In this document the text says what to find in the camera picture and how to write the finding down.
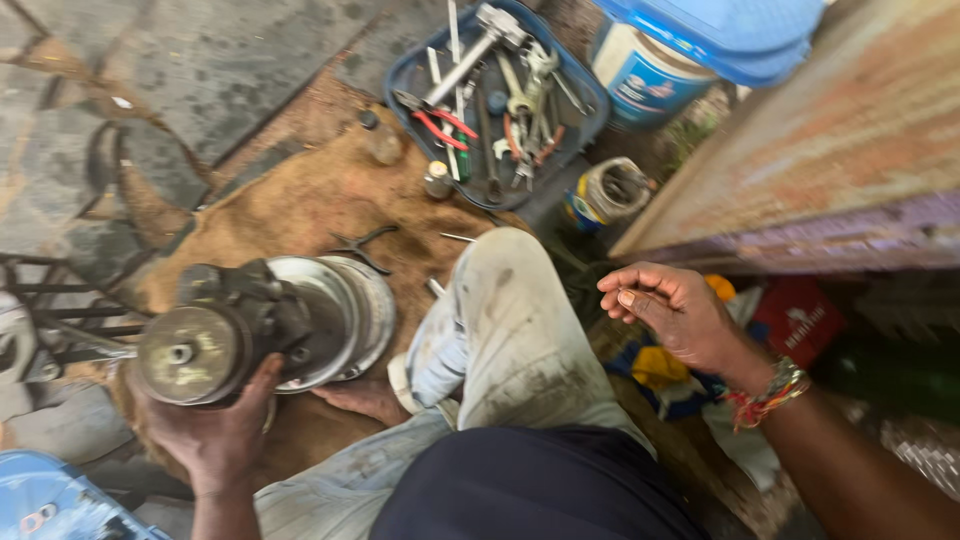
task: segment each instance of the white pants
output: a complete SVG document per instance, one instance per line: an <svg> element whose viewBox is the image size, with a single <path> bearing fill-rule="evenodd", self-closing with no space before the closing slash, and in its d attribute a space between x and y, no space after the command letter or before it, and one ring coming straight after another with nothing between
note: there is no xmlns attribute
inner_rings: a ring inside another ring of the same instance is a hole
<svg viewBox="0 0 960 540"><path fill-rule="evenodd" d="M467 246L405 365L427 409L260 490L264 538L366 538L407 466L452 433L434 405L461 383L458 430L615 428L656 456L616 403L549 256L523 231L494 229Z"/></svg>

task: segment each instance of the hand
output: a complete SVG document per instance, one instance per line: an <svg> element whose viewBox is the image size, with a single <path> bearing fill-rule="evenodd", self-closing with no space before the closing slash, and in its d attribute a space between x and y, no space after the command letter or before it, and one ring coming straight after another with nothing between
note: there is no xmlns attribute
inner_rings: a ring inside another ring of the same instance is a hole
<svg viewBox="0 0 960 540"><path fill-rule="evenodd" d="M607 293L600 307L611 318L643 321L685 365L719 375L751 395L766 391L773 377L769 359L698 272L638 262L611 272L597 288Z"/></svg>
<svg viewBox="0 0 960 540"><path fill-rule="evenodd" d="M197 497L223 493L250 480L263 451L267 403L279 380L283 356L267 356L227 408L197 408L155 400L134 386L147 432L190 474Z"/></svg>

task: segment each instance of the beaded bracelet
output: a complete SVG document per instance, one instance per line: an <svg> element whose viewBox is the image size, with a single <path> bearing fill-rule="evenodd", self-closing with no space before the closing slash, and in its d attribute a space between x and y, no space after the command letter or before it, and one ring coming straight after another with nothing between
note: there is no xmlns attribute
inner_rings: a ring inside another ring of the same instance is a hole
<svg viewBox="0 0 960 540"><path fill-rule="evenodd" d="M800 369L789 357L784 356L774 365L777 373L762 396L751 397L745 392L724 392L725 400L733 403L733 432L740 428L755 428L773 409L803 394L810 387L806 371Z"/></svg>

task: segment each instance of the small glass bottle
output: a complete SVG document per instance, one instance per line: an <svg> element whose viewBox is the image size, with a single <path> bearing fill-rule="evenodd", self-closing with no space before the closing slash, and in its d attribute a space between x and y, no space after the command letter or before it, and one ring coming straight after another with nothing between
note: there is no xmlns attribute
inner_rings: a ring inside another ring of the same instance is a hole
<svg viewBox="0 0 960 540"><path fill-rule="evenodd" d="M357 114L360 125L367 130L367 151L381 164L393 165L403 156L403 142L394 128L380 121L372 110L361 110Z"/></svg>
<svg viewBox="0 0 960 540"><path fill-rule="evenodd" d="M430 161L423 174L423 188L434 201L442 201L453 193L453 179L447 173L446 163Z"/></svg>

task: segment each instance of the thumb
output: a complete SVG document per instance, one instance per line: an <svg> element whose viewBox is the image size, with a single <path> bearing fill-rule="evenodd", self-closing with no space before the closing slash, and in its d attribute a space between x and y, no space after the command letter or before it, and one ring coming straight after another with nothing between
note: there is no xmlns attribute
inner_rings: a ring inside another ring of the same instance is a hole
<svg viewBox="0 0 960 540"><path fill-rule="evenodd" d="M616 301L624 306L656 333L663 333L673 317L673 309L654 298L653 295L636 289L623 289Z"/></svg>
<svg viewBox="0 0 960 540"><path fill-rule="evenodd" d="M283 355L280 353L267 355L260 363L260 367L256 368L256 373L253 374L250 382L244 386L243 393L240 394L240 399L234 406L247 410L256 410L264 406L279 383L282 368Z"/></svg>

